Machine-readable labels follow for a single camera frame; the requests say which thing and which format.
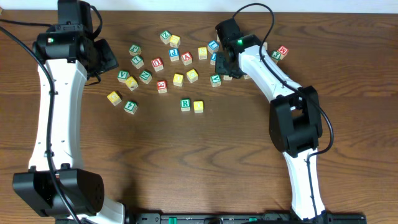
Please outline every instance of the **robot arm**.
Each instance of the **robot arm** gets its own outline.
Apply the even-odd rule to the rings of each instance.
[[[39,34],[34,53],[45,65],[54,84],[52,117],[52,165],[56,182],[80,219],[91,223],[125,224],[124,205],[104,195],[100,175],[83,170],[80,153],[80,107],[89,77],[118,66],[108,43],[94,41],[90,6],[77,0],[58,1],[58,23]],[[55,217],[60,223],[69,211],[55,190],[47,162],[46,129],[49,117],[49,84],[39,67],[41,86],[39,126],[28,172],[14,174],[14,191],[42,217]]]
[[[261,42],[255,35],[243,36],[234,19],[221,22],[216,26],[216,31],[228,56],[225,58],[222,53],[218,55],[216,72],[235,78],[248,74],[266,96],[271,104],[271,139],[283,153],[289,169],[292,209],[301,220],[314,218],[316,215],[305,161],[309,154],[317,152],[318,138],[322,135],[319,112],[276,79],[273,73],[289,86],[301,88],[271,60],[264,47],[261,49],[262,55],[268,66],[263,64],[259,55]],[[318,102],[316,91],[311,86],[303,89],[303,92]],[[303,114],[294,118],[292,110],[302,110]],[[316,156],[311,157],[310,162],[313,196],[317,215],[320,215],[325,206],[319,193]]]

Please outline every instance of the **wood grain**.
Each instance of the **wood grain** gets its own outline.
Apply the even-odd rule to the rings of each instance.
[[[81,151],[86,170],[100,174],[112,199],[166,213],[264,212],[288,210],[289,175],[271,143],[267,100],[252,80],[212,88],[210,60],[197,48],[215,39],[215,25],[231,13],[101,12],[100,35],[136,79],[152,72],[149,85],[129,91],[116,76],[85,88],[81,107]],[[4,11],[2,18],[56,23],[54,11]],[[269,15],[242,13],[245,33],[262,37]],[[333,149],[319,157],[322,199],[332,212],[363,212],[369,224],[398,222],[398,39],[397,15],[276,14],[269,49],[283,44],[289,54],[278,66],[303,86],[313,85],[333,122]],[[27,45],[45,28],[1,24]],[[193,63],[171,62],[163,30],[179,35],[180,52]],[[128,49],[142,47],[144,67],[135,69]],[[17,44],[0,35],[0,223],[52,223],[38,217],[12,190],[12,175],[25,172],[39,115],[37,65]],[[154,72],[150,60],[165,69]],[[199,79],[172,85],[174,73],[195,68]],[[155,81],[169,89],[158,94]],[[135,115],[106,95],[120,91],[138,102]],[[182,98],[203,100],[203,114],[181,113]],[[327,130],[320,148],[328,142]]]

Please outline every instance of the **yellow block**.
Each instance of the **yellow block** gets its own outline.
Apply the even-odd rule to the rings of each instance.
[[[133,86],[135,86],[135,85],[138,85],[137,81],[136,81],[133,77],[130,77],[130,78],[126,79],[125,84],[126,84],[129,88],[131,88],[131,87],[133,87]]]
[[[199,47],[198,48],[199,55],[207,55],[207,48],[206,47]]]
[[[170,46],[178,48],[180,46],[180,37],[177,35],[172,35],[170,38]]]
[[[174,74],[173,84],[177,86],[182,86],[184,76],[180,74]]]
[[[191,78],[191,79],[198,76],[197,71],[195,71],[195,69],[189,70],[189,71],[187,72],[187,75],[188,75],[188,77]]]
[[[121,102],[120,96],[115,91],[109,94],[107,98],[113,105],[116,105]]]
[[[202,113],[203,112],[203,101],[193,102],[193,110],[195,110],[195,113]]]

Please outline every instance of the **wooden block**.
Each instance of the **wooden block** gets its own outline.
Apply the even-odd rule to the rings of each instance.
[[[107,97],[108,97],[108,100],[113,104],[113,106],[116,106],[120,102],[122,102],[122,99],[120,99],[120,96],[115,91],[113,91]]]
[[[193,110],[195,113],[203,113],[203,101],[194,101]]]
[[[162,40],[162,42],[163,42],[164,44],[170,43],[170,38],[171,38],[171,37],[172,37],[172,34],[171,34],[169,31],[167,31],[167,30],[163,31],[163,32],[160,34],[160,39]]]
[[[138,87],[138,83],[133,77],[128,78],[125,81],[125,84],[130,89],[130,91],[133,91],[133,90],[135,90]]]
[[[157,82],[157,91],[159,93],[167,93],[167,84],[165,80]]]
[[[149,84],[149,82],[152,80],[152,75],[148,71],[142,71],[141,74],[139,75],[139,79],[145,83]]]
[[[210,65],[216,65],[217,53],[211,55]]]
[[[138,109],[137,103],[133,101],[127,101],[126,105],[124,105],[124,110],[127,113],[135,114]]]
[[[190,83],[193,83],[194,81],[198,80],[198,73],[195,71],[195,69],[189,70],[187,72],[187,78]]]
[[[180,104],[181,104],[181,111],[190,111],[191,110],[191,100],[190,99],[182,99]]]
[[[280,60],[280,56],[281,56],[282,54],[281,53],[279,53],[279,52],[277,52],[276,50],[274,50],[273,52],[272,52],[272,54],[271,54],[271,59],[272,59],[272,61],[274,61],[275,63],[278,63],[278,61]]]
[[[207,59],[207,48],[199,47],[198,54],[199,54],[199,60]]]
[[[217,41],[212,40],[210,43],[207,44],[207,50],[213,54],[216,53],[219,49],[220,45],[217,43]]]
[[[210,82],[212,87],[217,87],[221,85],[221,76],[219,74],[212,75],[210,77]]]
[[[173,84],[176,86],[182,86],[184,82],[184,76],[180,74],[174,74]]]
[[[155,72],[163,70],[163,62],[160,58],[155,58],[151,62],[152,62],[152,66],[155,69]]]
[[[181,38],[177,35],[172,35],[170,38],[170,46],[174,48],[178,48],[181,43]]]
[[[129,74],[129,72],[128,71],[125,71],[125,70],[120,70],[119,71],[119,74],[118,74],[118,80],[119,80],[119,82],[125,82],[126,81],[126,79],[128,79],[130,77],[130,74]]]
[[[184,65],[189,65],[192,63],[192,55],[190,52],[185,52],[181,55],[181,60]]]
[[[131,59],[131,63],[133,66],[135,66],[136,69],[141,68],[144,65],[144,61],[138,55]]]
[[[132,56],[140,55],[141,48],[138,45],[133,44],[133,45],[131,45],[129,52]]]
[[[223,75],[223,80],[232,80],[232,77],[229,75]]]
[[[178,49],[170,49],[169,55],[170,55],[170,60],[172,62],[180,60],[180,52],[178,52]]]
[[[282,45],[279,47],[278,52],[280,53],[280,60],[282,60],[283,58],[286,57],[287,52],[289,52],[289,50],[285,46]]]

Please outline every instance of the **wire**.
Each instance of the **wire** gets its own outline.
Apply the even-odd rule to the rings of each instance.
[[[90,84],[86,84],[85,86],[90,86],[90,85],[97,85],[101,82],[101,77],[98,74],[95,74],[95,77],[97,78],[96,82],[92,82]]]
[[[34,22],[19,22],[19,21],[9,21],[8,19],[0,19],[0,22],[7,22],[16,25],[23,25],[23,26],[44,26],[50,27],[51,24],[41,24],[41,23],[34,23]]]
[[[264,39],[261,42],[260,46],[264,45],[264,42],[267,40],[268,35],[271,33],[272,28],[274,27],[275,24],[275,15],[274,12],[272,12],[271,8],[266,6],[265,4],[261,4],[261,3],[252,3],[252,4],[248,4],[246,6],[243,6],[242,8],[238,9],[235,14],[233,14],[232,18],[234,18],[240,11],[242,11],[243,9],[249,7],[249,6],[262,6],[265,7],[266,9],[269,10],[271,16],[272,16],[272,23],[271,26],[268,30],[268,33],[266,34],[266,36],[264,37]],[[318,103],[314,102],[311,98],[307,97],[304,93],[302,93],[301,91],[291,87],[290,85],[287,84],[286,81],[283,81],[281,79],[281,77],[279,77],[274,71],[273,69],[270,68],[270,66],[267,64],[267,62],[264,60],[264,56],[262,55],[262,47],[259,48],[259,55],[260,55],[260,59],[263,62],[263,64],[268,68],[268,70],[273,74],[273,76],[275,76],[276,79],[278,79],[278,81],[280,81],[284,86],[286,86],[288,89],[292,90],[294,93],[297,93],[301,98],[303,98],[304,100],[309,101],[319,112],[320,114],[323,116],[323,118],[325,119],[328,128],[329,128],[329,133],[330,133],[330,141],[329,144],[327,145],[327,147],[322,150],[322,151],[318,151],[318,152],[314,152],[311,153],[307,156],[307,160],[305,161],[307,163],[307,169],[308,169],[308,179],[310,182],[310,190],[311,190],[311,198],[312,198],[312,204],[313,204],[313,208],[314,208],[314,212],[315,212],[315,218],[314,221],[317,222],[317,207],[315,205],[315,197],[313,194],[313,184],[312,184],[312,177],[311,177],[311,168],[310,168],[310,158],[312,156],[316,156],[316,155],[320,155],[320,154],[324,154],[326,152],[328,152],[332,145],[333,145],[333,141],[335,140],[335,134],[333,132],[333,126],[331,125],[331,122],[329,120],[329,117],[326,115],[326,113],[324,112],[324,110],[318,105]]]
[[[99,26],[93,32],[93,35],[91,37],[91,39],[94,40],[95,38],[98,37],[98,35],[100,34],[100,32],[102,30],[102,17],[101,17],[101,14],[98,12],[97,8],[95,8],[95,6],[90,6],[90,8],[92,8],[94,10],[95,14],[98,16],[98,19],[99,19]]]
[[[45,76],[47,77],[47,80],[49,81],[49,86],[50,86],[50,105],[49,105],[49,118],[47,121],[47,133],[46,133],[46,153],[47,153],[47,162],[49,164],[49,169],[50,169],[50,176],[51,180],[54,184],[55,190],[59,194],[62,202],[65,204],[66,208],[69,210],[70,215],[75,219],[77,224],[81,224],[79,218],[77,217],[75,211],[73,208],[70,206],[65,194],[63,193],[62,189],[60,188],[58,182],[57,182],[57,177],[55,176],[55,171],[53,168],[53,159],[52,159],[52,151],[51,151],[51,130],[52,130],[52,117],[53,117],[53,108],[54,108],[54,83],[53,80],[51,79],[51,76],[49,74],[49,71],[44,67],[44,65],[40,62],[39,58],[33,53],[33,51],[28,48],[23,42],[21,42],[16,36],[12,35],[10,32],[8,32],[5,28],[0,26],[0,31],[5,33],[8,37],[10,37],[13,41],[17,42],[26,52],[33,57],[33,59],[39,64],[40,68],[43,70]]]

